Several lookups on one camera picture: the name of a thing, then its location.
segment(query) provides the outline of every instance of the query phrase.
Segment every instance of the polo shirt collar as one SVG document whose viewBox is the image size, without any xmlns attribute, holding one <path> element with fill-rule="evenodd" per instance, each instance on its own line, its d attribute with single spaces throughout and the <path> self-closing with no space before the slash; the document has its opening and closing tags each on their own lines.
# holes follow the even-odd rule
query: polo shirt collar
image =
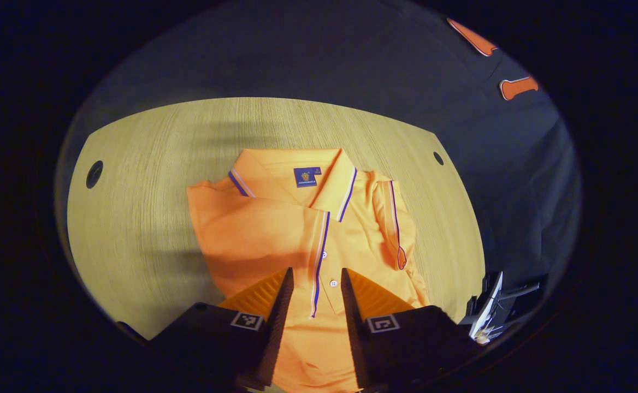
<svg viewBox="0 0 638 393">
<path fill-rule="evenodd" d="M 307 207 L 331 212 L 331 218 L 341 222 L 351 201 L 357 176 L 356 167 L 343 149 L 244 149 L 229 171 L 229 177 L 239 192 L 247 197 L 299 204 L 291 192 L 270 175 L 264 163 L 307 163 L 312 160 L 322 165 L 331 164 L 323 174 L 323 186 L 314 202 Z"/>
</svg>

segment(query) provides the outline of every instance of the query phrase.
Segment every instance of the table surface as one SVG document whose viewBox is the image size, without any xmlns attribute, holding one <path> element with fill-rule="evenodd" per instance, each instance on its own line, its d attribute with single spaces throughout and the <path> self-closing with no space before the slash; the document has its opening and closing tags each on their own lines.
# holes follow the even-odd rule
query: table surface
<svg viewBox="0 0 638 393">
<path fill-rule="evenodd" d="M 343 147 L 358 170 L 401 183 L 416 222 L 416 268 L 456 323 L 481 293 L 474 211 L 431 132 L 343 106 L 273 98 L 195 100 L 146 110 L 91 134 L 69 189 L 67 227 L 79 276 L 115 321 L 153 338 L 192 303 L 224 299 L 195 239 L 186 187 L 219 181 L 244 148 Z M 442 158 L 443 165 L 434 158 Z M 92 164 L 103 162 L 88 189 Z"/>
</svg>

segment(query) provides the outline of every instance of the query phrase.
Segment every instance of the purple stripe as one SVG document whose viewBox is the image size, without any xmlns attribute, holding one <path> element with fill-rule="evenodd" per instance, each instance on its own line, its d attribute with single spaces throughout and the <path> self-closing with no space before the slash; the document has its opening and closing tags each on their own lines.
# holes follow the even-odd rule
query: purple stripe
<svg viewBox="0 0 638 393">
<path fill-rule="evenodd" d="M 394 206 L 394 223 L 397 224 L 397 267 L 399 270 L 404 270 L 403 267 L 399 266 L 399 251 L 404 252 L 404 266 L 406 266 L 406 251 L 401 248 L 401 239 L 399 238 L 399 218 L 397 218 L 397 201 L 394 199 L 394 184 L 392 181 L 389 181 L 389 186 L 392 189 L 392 206 Z"/>
<path fill-rule="evenodd" d="M 232 171 L 229 171 L 229 178 L 232 179 L 232 182 L 234 182 L 234 185 L 239 189 L 239 192 L 241 192 L 242 195 L 244 195 L 245 197 L 249 196 L 248 194 L 246 194 L 246 191 L 244 191 L 244 189 L 241 187 L 241 184 L 239 184 L 237 179 L 235 179 L 234 175 L 232 175 Z"/>
<path fill-rule="evenodd" d="M 319 303 L 319 270 L 321 269 L 322 256 L 324 256 L 324 247 L 326 246 L 326 236 L 329 233 L 329 219 L 331 218 L 331 212 L 326 212 L 326 228 L 324 228 L 324 242 L 321 244 L 321 253 L 319 254 L 319 264 L 317 264 L 317 276 L 315 278 L 315 285 L 317 288 L 316 294 L 314 294 L 314 313 L 312 318 L 317 313 L 317 304 Z"/>
<path fill-rule="evenodd" d="M 351 191 L 348 192 L 348 198 L 346 199 L 346 205 L 344 205 L 344 211 L 341 212 L 341 217 L 339 217 L 339 222 L 344 220 L 344 214 L 346 214 L 346 208 L 348 207 L 348 202 L 351 201 L 351 195 L 353 194 L 353 185 L 356 184 L 356 176 L 358 174 L 358 170 L 353 168 L 353 181 L 351 182 Z"/>
</svg>

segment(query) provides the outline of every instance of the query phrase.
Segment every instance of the orange shape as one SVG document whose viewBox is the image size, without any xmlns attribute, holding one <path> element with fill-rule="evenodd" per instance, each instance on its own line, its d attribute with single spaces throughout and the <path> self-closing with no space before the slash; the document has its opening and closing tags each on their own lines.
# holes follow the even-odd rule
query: orange shape
<svg viewBox="0 0 638 393">
<path fill-rule="evenodd" d="M 539 86 L 537 82 L 529 76 L 516 80 L 504 79 L 501 83 L 499 83 L 499 89 L 501 90 L 501 95 L 504 96 L 505 100 L 511 100 L 522 92 L 527 92 L 529 90 L 537 91 Z"/>
<path fill-rule="evenodd" d="M 235 294 L 229 299 L 222 301 L 218 307 L 229 310 L 241 311 L 254 315 L 263 315 L 264 320 L 268 320 L 271 309 L 275 303 L 277 293 L 282 286 L 282 279 L 285 278 L 287 269 L 268 276 L 261 281 L 244 289 L 241 293 Z"/>
<path fill-rule="evenodd" d="M 360 274 L 346 269 L 351 279 L 353 293 L 356 295 L 361 319 L 381 317 L 401 311 L 413 310 L 414 307 L 385 288 Z"/>
<path fill-rule="evenodd" d="M 466 40 L 468 40 L 469 43 L 471 43 L 472 46 L 482 55 L 485 55 L 487 57 L 491 56 L 494 53 L 494 49 L 498 48 L 496 45 L 482 38 L 481 35 L 472 32 L 472 30 L 467 29 L 451 18 L 446 18 L 446 20 L 448 20 L 448 23 L 450 23 L 453 29 L 457 30 L 457 32 L 460 33 Z"/>
</svg>

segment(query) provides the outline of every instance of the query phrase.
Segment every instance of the orange polo shirt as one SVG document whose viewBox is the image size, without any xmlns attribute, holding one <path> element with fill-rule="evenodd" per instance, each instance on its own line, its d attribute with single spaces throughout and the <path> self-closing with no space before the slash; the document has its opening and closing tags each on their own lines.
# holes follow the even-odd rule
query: orange polo shirt
<svg viewBox="0 0 638 393">
<path fill-rule="evenodd" d="M 341 269 L 428 306 L 399 183 L 342 149 L 244 149 L 229 176 L 187 189 L 212 280 L 232 296 L 289 266 L 294 291 L 273 381 L 289 392 L 358 390 Z"/>
</svg>

